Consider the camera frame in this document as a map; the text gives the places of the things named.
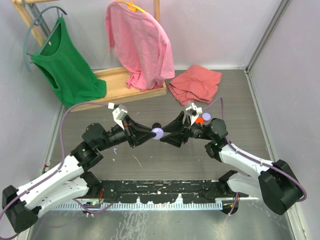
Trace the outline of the lilac earbud charging case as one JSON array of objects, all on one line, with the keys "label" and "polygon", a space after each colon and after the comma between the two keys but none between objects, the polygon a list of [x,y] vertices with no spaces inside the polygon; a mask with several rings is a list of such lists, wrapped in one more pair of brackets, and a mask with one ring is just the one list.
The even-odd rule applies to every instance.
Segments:
[{"label": "lilac earbud charging case", "polygon": [[203,113],[201,117],[205,122],[209,122],[212,119],[211,115],[207,112]]}]

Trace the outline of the black round charging case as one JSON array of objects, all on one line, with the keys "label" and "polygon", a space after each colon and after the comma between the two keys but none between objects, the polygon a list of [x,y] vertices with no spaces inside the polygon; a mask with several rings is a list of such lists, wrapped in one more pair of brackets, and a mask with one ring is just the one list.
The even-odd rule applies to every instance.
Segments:
[{"label": "black round charging case", "polygon": [[153,125],[152,125],[152,128],[155,129],[155,128],[162,128],[161,124],[158,123],[158,122],[155,122]]}]

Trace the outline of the orange round charging case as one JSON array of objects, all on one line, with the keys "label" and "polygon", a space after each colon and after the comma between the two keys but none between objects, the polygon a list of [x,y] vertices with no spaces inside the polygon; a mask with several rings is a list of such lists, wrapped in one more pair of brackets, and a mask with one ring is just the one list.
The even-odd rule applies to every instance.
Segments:
[{"label": "orange round charging case", "polygon": [[195,123],[196,124],[204,124],[204,119],[202,117],[198,117],[196,120],[195,120]]}]

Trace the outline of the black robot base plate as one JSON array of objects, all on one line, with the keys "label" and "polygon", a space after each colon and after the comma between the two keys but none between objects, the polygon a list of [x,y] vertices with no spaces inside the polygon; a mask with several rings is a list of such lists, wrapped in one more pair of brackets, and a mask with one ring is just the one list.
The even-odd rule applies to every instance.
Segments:
[{"label": "black robot base plate", "polygon": [[226,183],[215,180],[103,180],[97,189],[90,190],[80,199],[133,204],[174,203],[182,197],[183,204],[215,203],[217,198],[234,198]]}]

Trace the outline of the lilac round charging case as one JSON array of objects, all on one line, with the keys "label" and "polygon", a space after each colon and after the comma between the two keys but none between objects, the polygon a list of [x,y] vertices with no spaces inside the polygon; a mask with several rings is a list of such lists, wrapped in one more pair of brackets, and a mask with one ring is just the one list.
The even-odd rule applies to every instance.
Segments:
[{"label": "lilac round charging case", "polygon": [[162,128],[155,127],[151,131],[155,133],[155,136],[153,137],[154,140],[160,140],[164,136],[164,131]]}]

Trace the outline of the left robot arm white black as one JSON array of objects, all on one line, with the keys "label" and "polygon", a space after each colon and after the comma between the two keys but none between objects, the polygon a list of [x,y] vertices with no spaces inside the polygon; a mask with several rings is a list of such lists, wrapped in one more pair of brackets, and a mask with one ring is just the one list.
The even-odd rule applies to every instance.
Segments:
[{"label": "left robot arm white black", "polygon": [[99,123],[90,124],[82,135],[83,141],[60,164],[24,185],[9,185],[2,191],[1,216],[6,216],[19,234],[65,201],[97,197],[100,182],[89,170],[103,159],[101,151],[124,142],[137,147],[155,136],[151,128],[136,123],[128,115],[109,131]]}]

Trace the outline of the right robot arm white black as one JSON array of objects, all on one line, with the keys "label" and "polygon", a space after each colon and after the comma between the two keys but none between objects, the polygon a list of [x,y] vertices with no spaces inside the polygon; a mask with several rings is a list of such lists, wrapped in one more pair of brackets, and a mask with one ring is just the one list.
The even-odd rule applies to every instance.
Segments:
[{"label": "right robot arm white black", "polygon": [[207,140],[204,148],[210,158],[239,169],[223,176],[225,181],[219,184],[219,191],[225,197],[243,193],[263,200],[271,211],[283,215],[306,195],[287,162],[273,162],[240,149],[228,141],[226,123],[220,118],[201,124],[181,112],[162,130],[167,135],[160,141],[178,148],[190,138]]}]

